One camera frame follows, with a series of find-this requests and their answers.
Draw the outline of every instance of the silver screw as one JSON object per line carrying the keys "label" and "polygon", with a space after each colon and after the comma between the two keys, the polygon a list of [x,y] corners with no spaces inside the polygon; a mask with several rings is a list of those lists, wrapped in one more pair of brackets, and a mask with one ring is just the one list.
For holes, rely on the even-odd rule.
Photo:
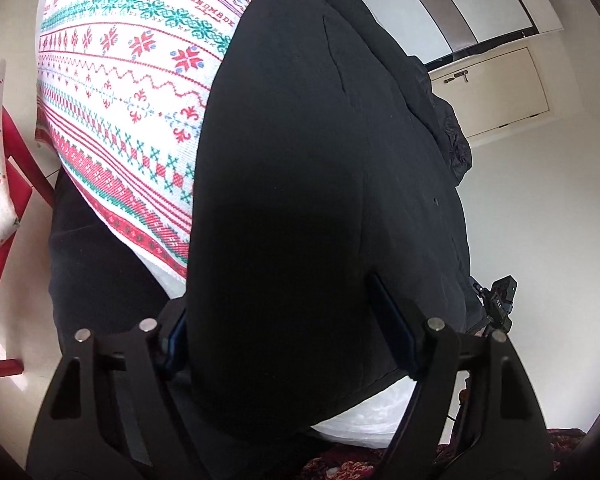
{"label": "silver screw", "polygon": [[158,322],[153,317],[148,317],[140,322],[140,330],[143,332],[151,332],[157,326]]}
{"label": "silver screw", "polygon": [[81,328],[75,333],[74,337],[78,343],[84,343],[88,338],[91,337],[91,330],[88,328]]}
{"label": "silver screw", "polygon": [[494,330],[491,336],[498,343],[506,343],[507,342],[507,334],[505,334],[502,330]]}
{"label": "silver screw", "polygon": [[427,326],[436,332],[440,332],[445,327],[445,322],[439,317],[430,317],[427,319]]}

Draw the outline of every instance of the floor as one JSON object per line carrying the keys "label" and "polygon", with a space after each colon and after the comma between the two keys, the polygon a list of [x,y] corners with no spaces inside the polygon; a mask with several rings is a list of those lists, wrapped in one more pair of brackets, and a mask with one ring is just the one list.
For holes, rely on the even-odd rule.
{"label": "floor", "polygon": [[[0,0],[0,56],[7,64],[4,105],[54,184],[57,157],[33,139],[36,121],[34,24],[38,0]],[[40,403],[60,359],[47,286],[51,210],[33,194],[0,283],[0,358],[21,358],[21,376],[0,379],[0,442],[24,465]],[[456,391],[463,380],[459,377]],[[457,411],[455,402],[452,415]],[[448,442],[451,421],[442,441]]]}

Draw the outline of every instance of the door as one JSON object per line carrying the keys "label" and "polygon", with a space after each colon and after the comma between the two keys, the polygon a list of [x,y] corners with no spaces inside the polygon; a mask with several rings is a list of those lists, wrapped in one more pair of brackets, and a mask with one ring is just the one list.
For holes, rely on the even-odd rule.
{"label": "door", "polygon": [[436,78],[433,93],[452,105],[465,137],[549,111],[527,48]]}

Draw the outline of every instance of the black jacket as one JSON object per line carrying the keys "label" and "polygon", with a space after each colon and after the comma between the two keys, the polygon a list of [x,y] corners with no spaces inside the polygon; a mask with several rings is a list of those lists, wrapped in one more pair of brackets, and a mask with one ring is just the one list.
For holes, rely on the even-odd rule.
{"label": "black jacket", "polygon": [[225,431],[274,440],[404,375],[371,270],[401,307],[460,331],[483,317],[456,193],[468,146],[422,70],[361,0],[246,9],[206,108],[187,282],[194,398]]}

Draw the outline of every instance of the red chair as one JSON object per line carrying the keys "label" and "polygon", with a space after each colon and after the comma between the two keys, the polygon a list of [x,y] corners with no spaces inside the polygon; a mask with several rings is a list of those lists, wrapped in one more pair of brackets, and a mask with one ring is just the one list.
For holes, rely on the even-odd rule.
{"label": "red chair", "polygon": [[[42,198],[53,207],[54,189],[51,184],[49,184],[42,171],[40,171],[40,168],[29,153],[24,140],[22,140],[16,125],[4,108],[2,109],[2,135],[2,138],[4,139],[5,156],[7,158],[10,156],[13,157],[13,160],[16,162],[22,173],[29,179],[33,187],[36,188]],[[32,190],[27,181],[8,160],[6,161],[6,167],[11,201],[13,202],[16,215],[21,219],[24,214],[24,209],[27,207],[27,203],[29,203]],[[11,236],[4,245],[0,247],[0,277],[2,276],[4,266],[7,262],[7,256],[9,256],[14,236],[15,235]],[[19,375],[23,371],[24,367],[22,366],[22,362],[18,359],[0,360],[0,377]]]}

